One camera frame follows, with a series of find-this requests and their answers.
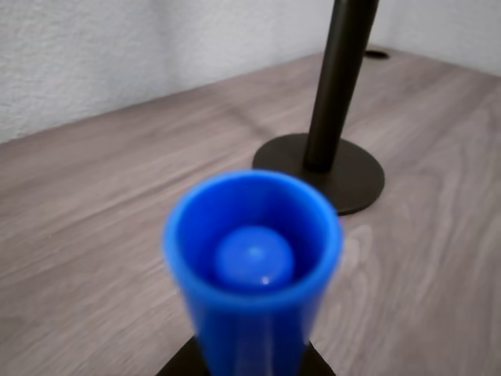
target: round black base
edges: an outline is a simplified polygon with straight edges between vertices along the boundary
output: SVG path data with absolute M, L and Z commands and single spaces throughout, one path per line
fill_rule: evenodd
M 268 141 L 254 156 L 253 167 L 285 172 L 310 183 L 339 215 L 359 212 L 377 200 L 384 187 L 384 171 L 372 155 L 341 139 L 330 172 L 311 172 L 303 166 L 307 138 L 301 133 Z

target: black metal pole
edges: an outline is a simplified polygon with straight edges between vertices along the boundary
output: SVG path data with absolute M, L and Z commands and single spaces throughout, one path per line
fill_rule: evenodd
M 305 167 L 328 172 L 336 155 L 379 0 L 336 0 L 305 151 Z
M 336 0 L 310 133 L 261 146 L 252 165 L 285 172 L 314 186 L 339 215 L 367 208 L 381 195 L 384 170 L 369 152 L 341 139 L 378 0 Z

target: dark metal rod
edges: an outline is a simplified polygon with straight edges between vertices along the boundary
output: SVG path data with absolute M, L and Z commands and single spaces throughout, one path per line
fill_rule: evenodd
M 305 167 L 328 172 L 336 155 L 379 0 L 336 0 L 323 57 Z

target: black stand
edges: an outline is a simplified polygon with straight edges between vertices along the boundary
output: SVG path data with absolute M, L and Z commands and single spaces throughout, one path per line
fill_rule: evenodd
M 181 347 L 157 376 L 210 376 L 204 358 L 196 346 L 195 338 L 192 337 Z M 310 343 L 303 352 L 297 376 L 336 376 L 336 374 Z
M 377 3 L 335 1 L 309 135 L 272 139 L 253 161 L 254 168 L 285 172 L 312 184 L 340 215 L 367 208 L 384 187 L 379 163 L 341 139 Z

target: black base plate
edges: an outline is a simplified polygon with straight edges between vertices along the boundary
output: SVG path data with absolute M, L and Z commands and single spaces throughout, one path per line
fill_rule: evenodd
M 336 376 L 310 343 L 303 352 L 297 376 Z M 157 376 L 210 376 L 194 337 L 165 364 Z
M 384 171 L 372 155 L 341 139 L 331 170 L 311 172 L 303 166 L 307 138 L 301 133 L 268 141 L 254 156 L 253 167 L 304 180 L 322 192 L 339 215 L 359 212 L 377 200 L 384 187 Z

